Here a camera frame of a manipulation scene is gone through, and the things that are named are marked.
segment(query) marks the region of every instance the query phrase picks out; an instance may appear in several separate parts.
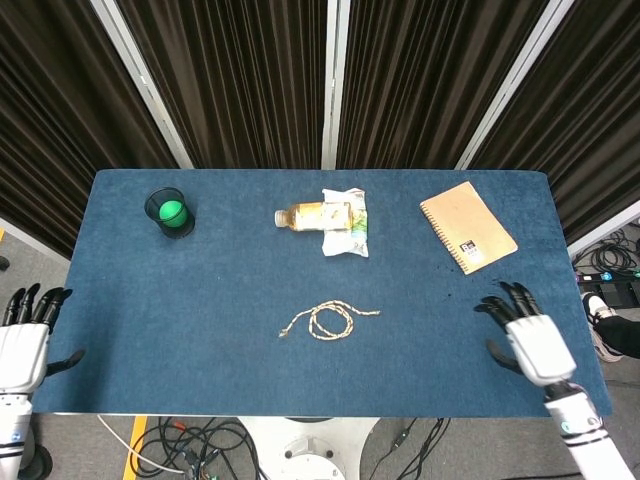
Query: black curtain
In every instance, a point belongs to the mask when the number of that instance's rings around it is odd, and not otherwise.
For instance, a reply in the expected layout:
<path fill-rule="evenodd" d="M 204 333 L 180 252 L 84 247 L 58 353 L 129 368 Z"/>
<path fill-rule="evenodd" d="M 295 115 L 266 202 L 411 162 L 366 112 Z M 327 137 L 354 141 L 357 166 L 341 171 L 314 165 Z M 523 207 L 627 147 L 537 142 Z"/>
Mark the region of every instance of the black curtain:
<path fill-rule="evenodd" d="M 0 216 L 70 256 L 97 170 L 175 164 L 89 2 L 0 2 Z"/>
<path fill-rule="evenodd" d="M 453 168 L 546 0 L 358 0 L 338 168 Z"/>
<path fill-rule="evenodd" d="M 326 0 L 119 0 L 198 167 L 319 168 Z"/>
<path fill-rule="evenodd" d="M 472 168 L 546 172 L 569 242 L 640 199 L 637 1 L 574 5 Z"/>

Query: robot finger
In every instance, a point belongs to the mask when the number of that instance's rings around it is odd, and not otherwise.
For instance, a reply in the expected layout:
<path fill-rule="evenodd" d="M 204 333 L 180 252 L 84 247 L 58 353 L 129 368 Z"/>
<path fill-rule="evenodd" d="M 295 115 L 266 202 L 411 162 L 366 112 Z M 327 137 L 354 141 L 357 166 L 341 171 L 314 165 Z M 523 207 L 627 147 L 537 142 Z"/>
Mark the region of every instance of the robot finger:
<path fill-rule="evenodd" d="M 519 373 L 522 375 L 522 368 L 518 364 L 518 361 L 515 358 L 511 358 L 506 356 L 500 350 L 500 347 L 493 340 L 487 340 L 486 342 L 487 350 L 489 350 L 489 354 L 493 357 L 498 365 L 507 370 L 511 370 L 512 372 Z"/>
<path fill-rule="evenodd" d="M 532 311 L 534 315 L 543 315 L 542 310 L 540 310 L 540 307 L 536 302 L 536 299 L 533 298 L 533 295 L 531 295 L 531 292 L 527 287 L 518 282 L 515 282 L 513 286 L 516 287 L 516 289 L 522 294 L 525 302 L 529 306 L 529 310 Z"/>
<path fill-rule="evenodd" d="M 500 328 L 502 328 L 502 330 L 506 330 L 506 328 L 505 328 L 506 325 L 509 322 L 513 321 L 509 316 L 507 316 L 498 307 L 496 307 L 495 305 L 488 304 L 488 303 L 481 303 L 480 305 L 476 306 L 474 308 L 474 310 L 476 312 L 484 312 L 484 313 L 488 313 L 489 315 L 491 315 L 491 318 L 493 318 L 495 320 L 495 322 L 498 324 L 498 326 Z"/>
<path fill-rule="evenodd" d="M 67 298 L 69 298 L 71 293 L 73 293 L 73 290 L 63 290 L 62 292 L 56 293 L 53 300 L 51 300 L 51 303 L 44 314 L 44 318 L 42 319 L 42 323 L 49 325 L 49 334 L 53 332 L 53 327 L 58 320 L 60 307 L 62 307 L 62 304 Z"/>
<path fill-rule="evenodd" d="M 64 372 L 65 370 L 75 367 L 78 362 L 82 360 L 84 354 L 84 350 L 77 350 L 66 360 L 50 363 L 47 365 L 47 373 L 45 374 L 45 377 L 50 377 L 51 375 L 55 375 L 56 373 Z"/>
<path fill-rule="evenodd" d="M 531 315 L 537 315 L 529 302 L 523 295 L 523 293 L 515 285 L 510 285 L 506 282 L 500 282 L 500 286 L 509 294 L 511 300 L 516 306 L 516 309 L 522 317 L 529 317 Z"/>
<path fill-rule="evenodd" d="M 21 288 L 16 293 L 13 294 L 9 303 L 7 304 L 7 309 L 4 311 L 4 317 L 2 318 L 2 326 L 6 327 L 9 325 L 13 325 L 16 323 L 16 318 L 18 316 L 18 308 L 20 307 L 20 300 L 24 296 L 25 289 Z"/>
<path fill-rule="evenodd" d="M 20 302 L 20 310 L 18 311 L 18 324 L 29 323 L 31 321 L 31 307 L 33 305 L 33 298 L 36 296 L 40 290 L 40 284 L 34 283 L 29 287 L 27 293 L 22 297 L 22 302 Z"/>
<path fill-rule="evenodd" d="M 509 317 L 510 321 L 520 318 L 518 312 L 511 308 L 511 306 L 500 297 L 495 297 L 492 295 L 490 297 L 484 297 L 482 301 L 500 309 L 507 317 Z"/>
<path fill-rule="evenodd" d="M 42 323 L 42 321 L 44 320 L 44 314 L 47 311 L 49 304 L 53 300 L 53 297 L 56 294 L 61 293 L 63 290 L 64 289 L 62 287 L 52 288 L 51 290 L 45 292 L 44 295 L 42 295 L 42 298 L 40 298 L 40 301 L 38 302 L 38 305 L 33 312 L 33 317 L 31 319 L 33 323 Z"/>

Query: rope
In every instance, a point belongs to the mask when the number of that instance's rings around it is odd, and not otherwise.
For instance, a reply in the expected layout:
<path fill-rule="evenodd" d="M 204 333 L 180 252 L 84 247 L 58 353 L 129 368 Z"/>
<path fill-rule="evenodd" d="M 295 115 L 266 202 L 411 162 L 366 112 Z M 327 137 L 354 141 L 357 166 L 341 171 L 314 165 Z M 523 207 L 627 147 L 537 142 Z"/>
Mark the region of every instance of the rope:
<path fill-rule="evenodd" d="M 333 333 L 327 330 L 326 328 L 324 328 L 322 325 L 320 325 L 320 323 L 318 322 L 318 313 L 320 313 L 322 310 L 333 310 L 338 315 L 342 315 L 342 317 L 347 322 L 347 325 L 345 326 L 344 331 L 340 333 Z M 326 341 L 340 340 L 341 338 L 347 338 L 353 331 L 353 318 L 351 317 L 351 315 L 347 310 L 351 310 L 353 313 L 357 315 L 362 315 L 362 316 L 380 315 L 380 310 L 374 310 L 371 312 L 361 312 L 360 310 L 358 310 L 355 307 L 352 307 L 348 303 L 341 302 L 340 300 L 330 300 L 328 302 L 321 303 L 320 305 L 313 307 L 309 310 L 300 312 L 298 315 L 293 317 L 293 320 L 291 320 L 291 323 L 289 323 L 287 328 L 283 328 L 280 331 L 279 337 L 286 337 L 289 334 L 289 330 L 293 328 L 293 326 L 298 321 L 298 319 L 303 315 L 310 313 L 311 315 L 309 316 L 309 333 L 313 338 L 316 338 L 318 340 L 326 340 Z M 316 333 L 314 329 L 318 329 L 321 333 Z"/>

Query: plastic bag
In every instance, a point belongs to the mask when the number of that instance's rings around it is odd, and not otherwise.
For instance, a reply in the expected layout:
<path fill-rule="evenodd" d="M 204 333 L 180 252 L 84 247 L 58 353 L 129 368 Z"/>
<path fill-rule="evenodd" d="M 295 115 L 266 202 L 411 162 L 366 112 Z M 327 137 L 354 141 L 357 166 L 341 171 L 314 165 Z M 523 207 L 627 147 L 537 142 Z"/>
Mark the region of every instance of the plastic bag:
<path fill-rule="evenodd" d="M 367 248 L 367 206 L 364 202 L 364 190 L 352 188 L 346 192 L 322 190 L 325 202 L 348 202 L 351 204 L 353 223 L 350 230 L 331 230 L 324 232 L 322 252 L 325 256 L 355 253 L 369 256 Z"/>

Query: blue felt surface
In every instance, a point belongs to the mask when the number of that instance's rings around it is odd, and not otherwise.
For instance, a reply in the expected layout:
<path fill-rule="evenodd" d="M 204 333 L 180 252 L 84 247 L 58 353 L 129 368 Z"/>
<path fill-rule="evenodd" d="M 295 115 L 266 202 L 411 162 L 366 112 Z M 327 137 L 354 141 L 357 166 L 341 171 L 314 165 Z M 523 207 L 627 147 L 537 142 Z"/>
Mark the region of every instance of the blue felt surface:
<path fill-rule="evenodd" d="M 518 251 L 465 276 L 418 205 L 470 180 Z M 174 186 L 195 212 L 184 239 L 144 213 Z M 273 212 L 360 187 L 370 258 L 322 255 L 322 233 L 277 229 Z M 48 379 L 41 412 L 286 416 L 541 416 L 540 389 L 498 367 L 506 340 L 473 311 L 497 282 L 529 287 L 578 363 L 574 380 L 611 411 L 546 177 L 510 171 L 112 170 L 100 172 L 71 263 L 49 358 L 84 360 Z M 321 342 L 298 312 L 330 299 L 357 317 Z M 326 321 L 340 331 L 331 313 Z"/>

